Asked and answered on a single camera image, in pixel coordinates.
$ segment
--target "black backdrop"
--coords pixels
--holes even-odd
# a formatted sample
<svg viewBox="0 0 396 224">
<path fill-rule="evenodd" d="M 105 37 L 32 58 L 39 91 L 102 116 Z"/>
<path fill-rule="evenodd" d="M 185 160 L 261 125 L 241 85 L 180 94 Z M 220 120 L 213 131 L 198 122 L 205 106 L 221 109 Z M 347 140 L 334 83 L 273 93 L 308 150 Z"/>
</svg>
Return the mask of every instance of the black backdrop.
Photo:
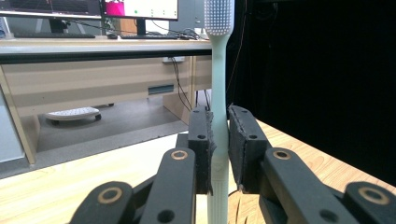
<svg viewBox="0 0 396 224">
<path fill-rule="evenodd" d="M 235 4 L 227 103 L 396 186 L 394 0 Z"/>
</svg>

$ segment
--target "monitor screen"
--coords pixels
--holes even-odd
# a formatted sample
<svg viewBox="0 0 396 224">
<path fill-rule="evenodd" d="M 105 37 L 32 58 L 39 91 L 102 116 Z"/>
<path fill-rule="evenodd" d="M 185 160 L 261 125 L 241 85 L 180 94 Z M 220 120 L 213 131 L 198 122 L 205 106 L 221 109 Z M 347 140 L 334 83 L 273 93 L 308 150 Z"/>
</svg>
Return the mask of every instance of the monitor screen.
<svg viewBox="0 0 396 224">
<path fill-rule="evenodd" d="M 101 19 L 99 0 L 0 0 L 0 16 Z"/>
<path fill-rule="evenodd" d="M 177 21 L 177 0 L 103 0 L 102 9 L 105 17 Z"/>
</svg>

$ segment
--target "computer monitor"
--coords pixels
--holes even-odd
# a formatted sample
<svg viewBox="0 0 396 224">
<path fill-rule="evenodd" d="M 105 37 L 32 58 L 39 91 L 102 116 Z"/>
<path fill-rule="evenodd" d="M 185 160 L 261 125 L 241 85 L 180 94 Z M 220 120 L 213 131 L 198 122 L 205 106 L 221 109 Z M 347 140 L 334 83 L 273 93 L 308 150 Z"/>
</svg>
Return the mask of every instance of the computer monitor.
<svg viewBox="0 0 396 224">
<path fill-rule="evenodd" d="M 0 16 L 49 19 L 53 33 L 63 33 L 62 20 L 101 20 L 99 0 L 0 0 Z"/>
<path fill-rule="evenodd" d="M 103 16 L 136 19 L 138 35 L 146 34 L 145 20 L 177 21 L 177 0 L 102 0 Z"/>
</svg>

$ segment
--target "desk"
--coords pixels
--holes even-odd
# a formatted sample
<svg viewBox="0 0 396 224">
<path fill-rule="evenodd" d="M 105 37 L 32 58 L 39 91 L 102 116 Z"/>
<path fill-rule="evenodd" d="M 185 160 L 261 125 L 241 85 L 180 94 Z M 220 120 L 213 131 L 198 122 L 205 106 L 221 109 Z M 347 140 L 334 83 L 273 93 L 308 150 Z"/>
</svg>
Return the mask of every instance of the desk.
<svg viewBox="0 0 396 224">
<path fill-rule="evenodd" d="M 167 87 L 159 93 L 164 105 L 188 122 L 175 68 L 161 57 L 186 56 L 178 75 L 190 102 L 195 91 L 211 88 L 208 41 L 8 39 L 0 48 L 0 84 L 30 163 L 39 114 L 146 98 L 150 88 Z"/>
<path fill-rule="evenodd" d="M 273 147 L 296 152 L 323 183 L 344 191 L 351 181 L 367 181 L 396 193 L 393 186 L 259 123 Z M 163 153 L 175 146 L 176 139 L 171 135 L 2 179 L 0 223 L 66 223 L 95 187 L 113 180 L 136 186 L 156 174 Z M 235 190 L 232 173 L 229 180 L 232 192 Z M 197 196 L 196 221 L 207 221 L 206 196 Z"/>
</svg>

